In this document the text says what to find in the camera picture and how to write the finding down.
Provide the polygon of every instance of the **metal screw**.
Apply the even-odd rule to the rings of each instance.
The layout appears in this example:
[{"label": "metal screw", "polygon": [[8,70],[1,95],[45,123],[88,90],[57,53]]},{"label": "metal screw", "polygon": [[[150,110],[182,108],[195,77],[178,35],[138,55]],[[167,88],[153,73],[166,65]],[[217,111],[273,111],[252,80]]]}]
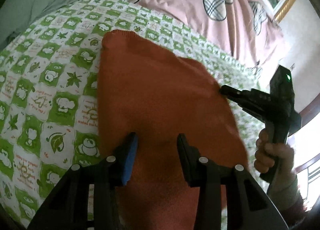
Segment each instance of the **metal screw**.
[{"label": "metal screw", "polygon": [[107,162],[114,162],[115,160],[116,160],[116,157],[114,157],[114,156],[107,157]]},{"label": "metal screw", "polygon": [[201,163],[207,163],[209,160],[208,160],[208,158],[206,158],[206,157],[200,157],[200,158],[199,158],[199,161],[200,161]]},{"label": "metal screw", "polygon": [[73,164],[73,165],[71,166],[71,169],[74,170],[74,171],[76,171],[76,170],[80,169],[80,165],[79,165],[79,164]]},{"label": "metal screw", "polygon": [[244,170],[244,167],[242,165],[240,165],[240,164],[236,165],[235,168],[238,171],[243,171]]}]

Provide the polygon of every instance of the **pink bedding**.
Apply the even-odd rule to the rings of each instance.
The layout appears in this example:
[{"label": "pink bedding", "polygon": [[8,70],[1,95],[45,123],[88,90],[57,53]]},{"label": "pink bedding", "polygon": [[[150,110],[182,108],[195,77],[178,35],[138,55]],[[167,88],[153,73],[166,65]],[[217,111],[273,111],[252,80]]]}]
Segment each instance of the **pink bedding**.
[{"label": "pink bedding", "polygon": [[286,53],[283,34],[262,0],[127,0],[181,20],[247,67],[259,65],[267,80]]}]

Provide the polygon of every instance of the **human hand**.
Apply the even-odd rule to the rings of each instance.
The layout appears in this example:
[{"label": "human hand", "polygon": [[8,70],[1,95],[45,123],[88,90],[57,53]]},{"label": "human hand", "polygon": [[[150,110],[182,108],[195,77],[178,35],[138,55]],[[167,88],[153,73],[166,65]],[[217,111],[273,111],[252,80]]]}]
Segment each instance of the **human hand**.
[{"label": "human hand", "polygon": [[257,151],[254,155],[256,157],[254,167],[257,171],[266,173],[275,164],[274,159],[269,155],[279,157],[278,174],[272,184],[273,190],[278,191],[287,187],[296,178],[293,170],[294,149],[283,143],[268,143],[268,140],[267,131],[263,129],[259,133],[259,139],[256,141]]}]

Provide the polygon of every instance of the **gold frame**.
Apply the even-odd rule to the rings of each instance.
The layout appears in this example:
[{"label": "gold frame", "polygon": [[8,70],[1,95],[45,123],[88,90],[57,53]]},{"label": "gold frame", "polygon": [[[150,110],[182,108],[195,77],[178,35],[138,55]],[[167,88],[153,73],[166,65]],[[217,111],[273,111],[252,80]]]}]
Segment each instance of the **gold frame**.
[{"label": "gold frame", "polygon": [[278,23],[280,23],[282,19],[286,16],[286,14],[289,12],[295,1],[296,0],[285,0],[280,10],[274,16],[275,20]]}]

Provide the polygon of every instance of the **finger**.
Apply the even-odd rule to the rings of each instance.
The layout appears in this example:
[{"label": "finger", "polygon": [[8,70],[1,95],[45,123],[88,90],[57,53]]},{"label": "finger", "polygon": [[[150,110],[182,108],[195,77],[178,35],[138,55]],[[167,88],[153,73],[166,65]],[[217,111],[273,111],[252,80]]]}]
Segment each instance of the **finger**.
[{"label": "finger", "polygon": [[294,149],[289,145],[283,143],[270,144],[267,143],[264,146],[266,153],[273,156],[278,156],[282,159],[281,170],[283,172],[290,172],[294,165]]},{"label": "finger", "polygon": [[264,150],[264,145],[265,145],[265,144],[266,144],[266,143],[263,142],[260,138],[256,140],[256,147],[257,147],[258,149]]},{"label": "finger", "polygon": [[266,143],[264,149],[268,154],[278,156],[281,159],[294,158],[294,149],[283,143]]},{"label": "finger", "polygon": [[260,173],[267,173],[269,168],[265,165],[263,165],[261,162],[255,160],[253,163],[254,167],[256,168],[257,171]]},{"label": "finger", "polygon": [[263,141],[263,142],[268,142],[269,140],[269,136],[267,133],[266,129],[262,129],[261,132],[259,133],[259,138]]},{"label": "finger", "polygon": [[258,150],[256,151],[256,153],[254,154],[255,158],[262,163],[264,166],[271,168],[274,164],[275,161],[274,159],[268,157],[263,151]]}]

